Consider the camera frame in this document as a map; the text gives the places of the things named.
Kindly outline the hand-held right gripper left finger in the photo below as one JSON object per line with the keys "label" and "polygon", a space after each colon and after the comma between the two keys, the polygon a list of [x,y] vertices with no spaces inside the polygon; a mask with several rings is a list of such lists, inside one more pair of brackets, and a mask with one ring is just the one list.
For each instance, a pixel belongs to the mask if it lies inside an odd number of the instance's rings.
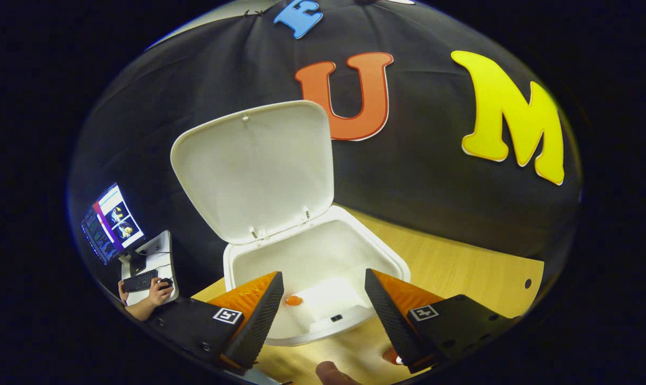
{"label": "hand-held right gripper left finger", "polygon": [[283,294],[282,272],[272,271],[207,302],[164,305],[147,326],[196,360],[243,375],[265,344]]}

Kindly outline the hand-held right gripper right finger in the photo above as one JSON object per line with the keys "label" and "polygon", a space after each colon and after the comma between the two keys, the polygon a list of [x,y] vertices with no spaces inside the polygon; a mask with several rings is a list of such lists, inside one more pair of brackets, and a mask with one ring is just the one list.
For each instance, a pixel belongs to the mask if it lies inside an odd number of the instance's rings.
{"label": "hand-held right gripper right finger", "polygon": [[410,373],[462,360],[518,322],[467,295],[445,299],[372,268],[364,288]]}

